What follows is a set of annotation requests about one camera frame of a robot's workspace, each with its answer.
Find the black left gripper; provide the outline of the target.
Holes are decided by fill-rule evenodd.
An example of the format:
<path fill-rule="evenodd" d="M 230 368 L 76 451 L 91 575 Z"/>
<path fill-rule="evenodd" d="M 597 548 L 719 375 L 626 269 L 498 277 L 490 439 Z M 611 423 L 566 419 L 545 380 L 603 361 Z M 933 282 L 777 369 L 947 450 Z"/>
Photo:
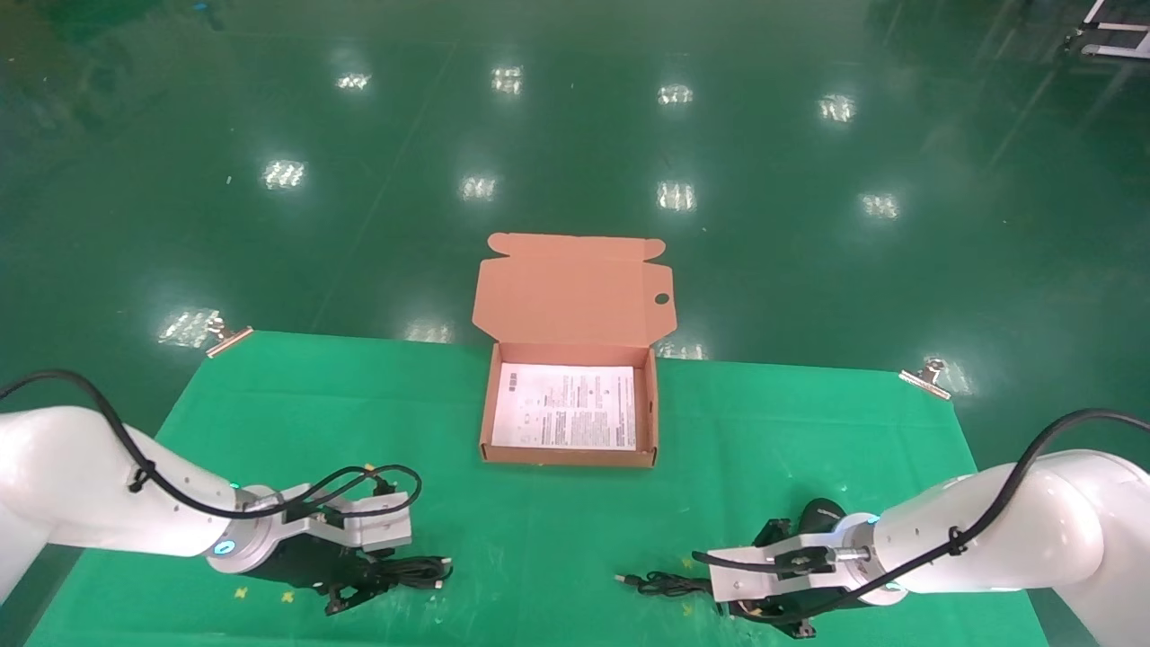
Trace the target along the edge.
<path fill-rule="evenodd" d="M 320 537 L 289 537 L 256 565 L 256 578 L 327 596 L 325 616 L 363 604 L 400 585 L 402 560 L 365 553 Z"/>

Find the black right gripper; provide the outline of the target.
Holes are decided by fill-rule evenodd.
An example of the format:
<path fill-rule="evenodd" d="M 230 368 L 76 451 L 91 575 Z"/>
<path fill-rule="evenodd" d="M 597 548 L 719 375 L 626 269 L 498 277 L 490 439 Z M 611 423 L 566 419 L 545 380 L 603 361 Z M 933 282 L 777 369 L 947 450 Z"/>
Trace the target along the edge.
<path fill-rule="evenodd" d="M 768 547 L 789 538 L 792 539 L 793 536 L 798 534 L 829 533 L 838 524 L 838 519 L 830 519 L 829 517 L 802 517 L 797 523 L 788 518 L 772 518 L 756 534 L 752 546 Z M 814 629 L 808 619 L 785 624 L 774 624 L 767 621 L 776 616 L 810 613 L 810 610 L 816 609 L 816 607 L 828 604 L 834 599 L 841 598 L 846 592 L 845 587 L 821 587 L 821 590 L 802 590 L 802 592 L 751 599 L 751 601 L 730 602 L 730 617 L 775 629 L 793 640 L 813 639 L 816 638 L 816 629 Z"/>

